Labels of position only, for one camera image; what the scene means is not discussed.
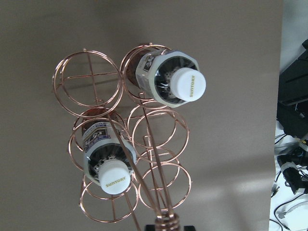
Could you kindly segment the copper wire bottle basket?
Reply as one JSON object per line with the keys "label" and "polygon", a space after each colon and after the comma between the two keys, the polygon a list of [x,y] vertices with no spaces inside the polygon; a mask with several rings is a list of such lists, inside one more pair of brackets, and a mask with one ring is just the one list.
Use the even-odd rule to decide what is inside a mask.
{"label": "copper wire bottle basket", "polygon": [[130,50],[120,65],[84,49],[52,75],[60,105],[75,116],[68,154],[82,172],[79,207],[96,222],[133,219],[135,231],[193,231],[176,208],[192,178],[180,163],[190,130],[177,108],[199,99],[198,62],[164,45]]}

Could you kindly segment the tea bottle in basket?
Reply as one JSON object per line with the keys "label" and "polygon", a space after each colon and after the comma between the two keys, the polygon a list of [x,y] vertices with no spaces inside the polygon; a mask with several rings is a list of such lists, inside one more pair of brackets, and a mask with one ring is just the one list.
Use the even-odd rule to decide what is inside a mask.
{"label": "tea bottle in basket", "polygon": [[93,120],[82,126],[84,173],[108,194],[120,194],[130,185],[133,168],[128,152],[136,163],[136,152],[127,133],[118,124]]}
{"label": "tea bottle in basket", "polygon": [[206,90],[198,62],[176,50],[138,51],[127,62],[125,75],[150,98],[171,108],[200,99]]}

